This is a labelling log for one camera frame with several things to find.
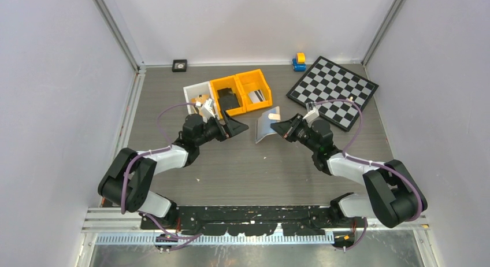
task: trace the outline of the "blue toy car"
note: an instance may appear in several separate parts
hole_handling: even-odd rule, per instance
[[[292,59],[292,69],[295,72],[304,72],[306,71],[306,64],[298,64],[296,58]]]

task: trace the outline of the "yellow bin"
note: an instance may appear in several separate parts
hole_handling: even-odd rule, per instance
[[[243,99],[247,112],[272,106],[272,92],[260,69],[238,73],[236,77],[243,87]],[[252,103],[248,93],[255,90],[262,91],[263,97],[265,98],[264,101]]]
[[[239,108],[233,108],[227,110],[227,113],[230,116],[236,116],[247,112],[245,108],[245,101],[244,101],[245,93],[243,91],[242,85],[240,85],[235,75],[211,80],[210,84],[211,84],[211,89],[213,90],[214,98],[216,99],[215,102],[218,107],[218,112],[220,114],[221,119],[223,119],[223,116],[221,115],[220,103],[218,102],[218,98],[219,98],[218,90],[224,88],[231,88],[233,93],[236,95],[236,99],[238,99],[238,104],[240,105]]]

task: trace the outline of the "checkerboard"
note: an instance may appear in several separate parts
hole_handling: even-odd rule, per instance
[[[377,84],[319,57],[286,96],[304,107],[310,102],[352,97],[352,101],[364,110],[377,89]],[[342,102],[322,104],[318,111],[321,117],[345,131],[349,131],[359,117],[354,107]]]

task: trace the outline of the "white wall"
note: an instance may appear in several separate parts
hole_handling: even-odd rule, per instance
[[[368,65],[395,156],[429,204],[443,266],[488,266],[490,3],[407,0]]]
[[[0,0],[0,266],[73,266],[133,71],[92,0]]]
[[[360,62],[392,1],[107,0],[147,65],[289,62],[299,51]]]

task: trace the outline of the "gray floor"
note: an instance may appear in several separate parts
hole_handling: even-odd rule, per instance
[[[365,75],[360,65],[345,67]],[[190,67],[186,73],[150,68],[146,72],[129,147],[148,150],[167,145],[158,132],[155,118],[167,107],[185,102],[184,86],[257,68],[262,69],[272,90],[273,106],[280,106],[283,119],[305,113],[304,108],[285,97],[303,74],[293,72],[288,65],[201,66]],[[364,191],[347,179],[317,171],[311,152],[299,143],[288,143],[272,135],[255,144],[255,120],[264,110],[236,116],[235,119],[251,129],[225,142],[203,145],[201,155],[191,166],[156,176],[151,189],[180,205],[326,205],[346,192]],[[177,138],[186,114],[183,106],[163,116],[162,126],[172,139]],[[392,159],[374,99],[367,105],[364,116],[364,129],[349,153],[378,161]],[[357,125],[346,133],[332,126],[335,144],[343,148],[356,128]]]

